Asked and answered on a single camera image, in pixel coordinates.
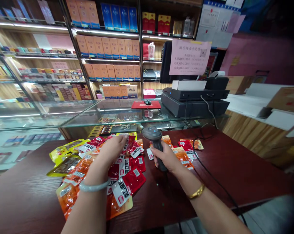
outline glass display case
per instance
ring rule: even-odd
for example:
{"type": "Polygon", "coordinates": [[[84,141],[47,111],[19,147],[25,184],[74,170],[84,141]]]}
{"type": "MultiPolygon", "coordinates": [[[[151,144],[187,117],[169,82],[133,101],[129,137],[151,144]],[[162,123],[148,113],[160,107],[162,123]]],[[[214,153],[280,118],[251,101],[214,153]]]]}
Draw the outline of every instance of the glass display case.
{"type": "MultiPolygon", "coordinates": [[[[158,100],[160,109],[132,109],[137,99],[102,100],[74,116],[60,126],[60,131],[66,139],[92,138],[108,136],[122,132],[137,132],[144,127],[156,126],[162,130],[180,130],[190,127],[214,123],[213,118],[187,117],[177,118],[158,100]]],[[[227,122],[227,115],[217,116],[216,121],[220,130],[227,122]]]]}
{"type": "Polygon", "coordinates": [[[0,102],[0,173],[45,142],[64,139],[58,127],[97,102],[0,102]]]}

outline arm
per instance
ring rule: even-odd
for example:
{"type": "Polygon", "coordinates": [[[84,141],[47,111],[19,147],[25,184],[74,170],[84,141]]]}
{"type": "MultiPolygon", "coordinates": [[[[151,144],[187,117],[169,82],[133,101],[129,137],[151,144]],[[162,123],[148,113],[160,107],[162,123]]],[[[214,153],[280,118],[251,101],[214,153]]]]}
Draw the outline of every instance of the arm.
{"type": "MultiPolygon", "coordinates": [[[[184,167],[172,149],[163,141],[163,152],[153,148],[153,155],[162,159],[167,169],[175,175],[186,195],[194,194],[201,186],[197,177],[184,167]]],[[[251,233],[240,219],[208,188],[200,197],[190,200],[197,216],[208,233],[251,233]]]]}
{"type": "MultiPolygon", "coordinates": [[[[107,181],[108,170],[121,153],[127,138],[115,136],[106,141],[84,179],[88,186],[100,185],[107,181]]],[[[107,190],[79,192],[61,234],[106,233],[107,190]]]]}

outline red mouse pad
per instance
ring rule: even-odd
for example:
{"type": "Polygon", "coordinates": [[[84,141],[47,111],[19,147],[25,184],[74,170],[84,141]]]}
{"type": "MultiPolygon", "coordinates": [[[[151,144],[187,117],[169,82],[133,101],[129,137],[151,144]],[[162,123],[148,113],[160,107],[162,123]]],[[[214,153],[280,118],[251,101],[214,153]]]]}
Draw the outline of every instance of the red mouse pad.
{"type": "Polygon", "coordinates": [[[144,101],[134,101],[132,105],[132,109],[160,109],[161,105],[159,101],[152,101],[151,105],[146,105],[144,101]]]}

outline gold bracelet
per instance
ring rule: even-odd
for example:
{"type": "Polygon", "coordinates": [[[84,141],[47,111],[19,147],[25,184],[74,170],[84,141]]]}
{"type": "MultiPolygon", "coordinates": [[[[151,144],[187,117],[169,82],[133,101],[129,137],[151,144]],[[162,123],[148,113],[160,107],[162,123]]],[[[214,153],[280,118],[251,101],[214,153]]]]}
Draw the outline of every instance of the gold bracelet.
{"type": "Polygon", "coordinates": [[[204,184],[201,184],[201,187],[192,195],[188,196],[189,199],[195,199],[197,197],[200,197],[201,194],[203,193],[205,186],[204,184]]]}

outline forearm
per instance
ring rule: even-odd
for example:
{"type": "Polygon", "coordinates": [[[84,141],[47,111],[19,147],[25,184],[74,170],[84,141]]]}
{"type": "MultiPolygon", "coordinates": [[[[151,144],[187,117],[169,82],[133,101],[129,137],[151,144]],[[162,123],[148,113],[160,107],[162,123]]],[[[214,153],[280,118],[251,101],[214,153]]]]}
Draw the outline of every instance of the forearm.
{"type": "MultiPolygon", "coordinates": [[[[186,195],[195,193],[202,183],[188,169],[175,173],[186,195]]],[[[208,188],[190,200],[197,216],[208,233],[250,233],[238,217],[208,188]]]]}
{"type": "MultiPolygon", "coordinates": [[[[84,179],[88,186],[99,185],[107,181],[108,169],[93,163],[84,179]]],[[[97,192],[80,191],[61,234],[106,233],[107,190],[97,192]]]]}

